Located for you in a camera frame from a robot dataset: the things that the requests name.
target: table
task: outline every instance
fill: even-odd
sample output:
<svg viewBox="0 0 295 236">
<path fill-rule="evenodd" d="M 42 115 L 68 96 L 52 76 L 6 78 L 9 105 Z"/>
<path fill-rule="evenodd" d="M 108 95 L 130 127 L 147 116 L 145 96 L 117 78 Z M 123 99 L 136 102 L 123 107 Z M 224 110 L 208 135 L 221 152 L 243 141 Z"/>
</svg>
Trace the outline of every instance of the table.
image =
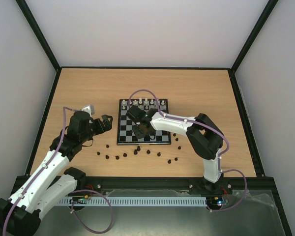
<svg viewBox="0 0 295 236">
<path fill-rule="evenodd" d="M 93 146 L 84 147 L 68 168 L 73 166 L 87 176 L 103 177 L 203 176 L 202 158 L 193 151 L 186 137 L 172 137 L 171 145 L 141 145 L 138 155 L 133 154 L 136 146 L 117 146 L 119 100 L 128 98 L 138 89 L 149 89 L 157 97 L 167 98 L 170 114 L 186 117 L 207 114 L 231 144 L 230 150 L 222 156 L 222 170 L 238 169 L 247 177 L 256 176 L 227 70 L 94 68 L 62 69 L 31 174 L 61 131 L 62 107 L 80 109 L 93 104 L 93 117 L 113 116 L 113 129 L 95 136 Z M 133 98 L 139 97 L 152 98 L 144 92 Z M 67 112 L 67 124 L 71 116 L 72 113 Z M 241 175 L 233 172 L 225 176 Z"/>
</svg>

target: wooden tabletop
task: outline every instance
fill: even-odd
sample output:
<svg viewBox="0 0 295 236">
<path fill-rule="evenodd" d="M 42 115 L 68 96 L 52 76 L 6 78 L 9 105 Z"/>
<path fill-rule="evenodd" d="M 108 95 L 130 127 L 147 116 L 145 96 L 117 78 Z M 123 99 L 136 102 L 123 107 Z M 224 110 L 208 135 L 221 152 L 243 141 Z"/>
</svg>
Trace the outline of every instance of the wooden tabletop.
<svg viewBox="0 0 295 236">
<path fill-rule="evenodd" d="M 103 114 L 113 116 L 113 129 L 95 136 L 93 146 L 84 147 L 69 166 L 84 171 L 87 176 L 203 176 L 202 158 L 193 151 L 186 137 L 176 136 L 178 141 L 172 138 L 171 145 L 140 145 L 141 151 L 137 155 L 133 154 L 136 146 L 117 146 L 119 100 L 128 98 L 138 89 L 149 89 L 157 97 L 167 98 L 170 114 L 184 117 L 207 114 L 231 144 L 230 150 L 222 156 L 222 170 L 238 169 L 247 177 L 256 176 L 228 72 L 170 69 L 63 69 L 31 173 L 41 163 L 53 139 L 62 129 L 62 107 L 81 109 L 86 104 L 93 104 L 93 117 Z M 133 98 L 139 97 L 152 98 L 145 92 Z M 72 112 L 67 112 L 67 124 L 71 116 Z M 128 154 L 127 157 L 122 156 L 124 152 Z M 240 174 L 226 173 L 225 176 L 238 177 Z"/>
</svg>

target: perforated metal strip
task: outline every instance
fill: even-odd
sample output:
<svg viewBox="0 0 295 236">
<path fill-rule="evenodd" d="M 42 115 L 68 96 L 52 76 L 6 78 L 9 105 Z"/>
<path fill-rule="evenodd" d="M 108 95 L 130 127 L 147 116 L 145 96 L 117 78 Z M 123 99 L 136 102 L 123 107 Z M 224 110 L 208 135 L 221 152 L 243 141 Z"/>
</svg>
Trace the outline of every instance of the perforated metal strip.
<svg viewBox="0 0 295 236">
<path fill-rule="evenodd" d="M 206 198 L 201 197 L 107 197 L 113 207 L 206 207 Z M 72 197 L 65 197 L 57 206 L 70 206 Z M 92 197 L 91 200 L 81 200 L 76 205 L 87 207 L 107 206 L 101 197 Z"/>
</svg>

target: gray wall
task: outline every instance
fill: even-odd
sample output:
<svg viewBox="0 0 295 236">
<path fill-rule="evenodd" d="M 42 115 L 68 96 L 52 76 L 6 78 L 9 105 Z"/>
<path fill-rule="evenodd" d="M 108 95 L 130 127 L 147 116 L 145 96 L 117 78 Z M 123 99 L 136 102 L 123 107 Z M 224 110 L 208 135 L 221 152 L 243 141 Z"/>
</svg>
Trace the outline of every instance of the gray wall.
<svg viewBox="0 0 295 236">
<path fill-rule="evenodd" d="M 230 67 L 267 0 L 27 0 L 62 66 Z"/>
<path fill-rule="evenodd" d="M 0 198 L 25 172 L 54 76 L 16 2 L 0 0 Z"/>
<path fill-rule="evenodd" d="M 295 235 L 295 0 L 279 1 L 236 75 Z"/>
</svg>

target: black metal frame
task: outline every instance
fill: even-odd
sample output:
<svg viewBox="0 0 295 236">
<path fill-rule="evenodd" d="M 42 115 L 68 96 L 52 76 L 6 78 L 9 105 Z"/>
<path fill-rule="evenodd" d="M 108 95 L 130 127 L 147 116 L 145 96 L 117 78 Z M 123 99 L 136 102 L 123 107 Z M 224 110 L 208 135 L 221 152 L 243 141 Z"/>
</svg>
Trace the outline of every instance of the black metal frame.
<svg viewBox="0 0 295 236">
<path fill-rule="evenodd" d="M 17 177 L 16 182 L 14 184 L 12 192 L 16 191 L 16 189 L 20 188 L 21 185 L 25 183 L 28 179 L 30 174 L 30 170 L 32 168 L 34 158 L 38 149 L 38 144 L 40 142 L 40 138 L 44 129 L 44 125 L 48 116 L 48 112 L 50 109 L 50 105 L 52 103 L 54 93 L 56 91 L 57 83 L 59 80 L 59 76 L 61 73 L 62 68 L 98 68 L 98 69 L 171 69 L 171 70 L 228 70 L 230 81 L 233 87 L 234 96 L 236 99 L 236 103 L 238 106 L 238 111 L 240 114 L 240 118 L 242 121 L 242 125 L 245 131 L 246 139 L 248 142 L 249 150 L 251 153 L 252 161 L 254 164 L 254 168 L 256 171 L 257 177 L 248 177 L 247 182 L 249 189 L 258 189 L 258 190 L 271 190 L 275 204 L 278 207 L 278 212 L 281 218 L 281 222 L 285 231 L 286 235 L 292 235 L 288 221 L 286 219 L 283 206 L 278 195 L 278 191 L 274 182 L 274 179 L 271 177 L 265 177 L 264 169 L 261 163 L 261 159 L 258 153 L 258 149 L 256 146 L 256 142 L 253 137 L 253 133 L 251 130 L 249 118 L 240 94 L 240 90 L 238 87 L 238 83 L 235 77 L 235 72 L 237 71 L 238 67 L 240 66 L 241 62 L 243 61 L 245 55 L 247 54 L 248 50 L 250 49 L 251 45 L 253 44 L 254 40 L 256 39 L 258 33 L 260 32 L 261 28 L 265 24 L 267 18 L 269 17 L 270 13 L 274 9 L 278 0 L 269 0 L 266 7 L 264 8 L 261 16 L 259 17 L 257 23 L 255 24 L 252 32 L 250 33 L 248 39 L 246 40 L 243 48 L 241 49 L 237 59 L 235 60 L 232 68 L 211 68 L 211 67 L 118 67 L 118 66 L 98 66 L 98 67 L 79 67 L 79 66 L 64 66 L 60 67 L 58 64 L 53 52 L 51 51 L 42 31 L 40 30 L 33 14 L 31 13 L 28 5 L 26 4 L 25 0 L 16 0 L 17 4 L 19 5 L 21 11 L 23 12 L 25 18 L 27 19 L 28 23 L 30 24 L 33 32 L 35 33 L 37 39 L 39 40 L 41 46 L 43 47 L 45 53 L 47 54 L 50 62 L 54 66 L 57 74 L 55 76 L 55 80 L 49 95 L 49 99 L 43 114 L 43 118 L 37 133 L 37 137 L 34 143 L 34 147 L 32 153 L 30 155 L 29 163 L 26 169 L 26 175 Z M 101 190 L 112 190 L 112 189 L 173 189 L 173 190 L 189 190 L 192 192 L 192 189 L 189 188 L 189 185 L 198 181 L 200 178 L 188 178 L 188 177 L 170 177 L 170 178 L 150 178 L 150 177 L 87 177 L 87 183 L 92 184 L 93 186 L 97 186 L 98 184 L 101 185 Z M 242 178 L 239 177 L 225 177 L 226 181 L 228 181 L 233 189 L 244 189 L 244 181 Z"/>
</svg>

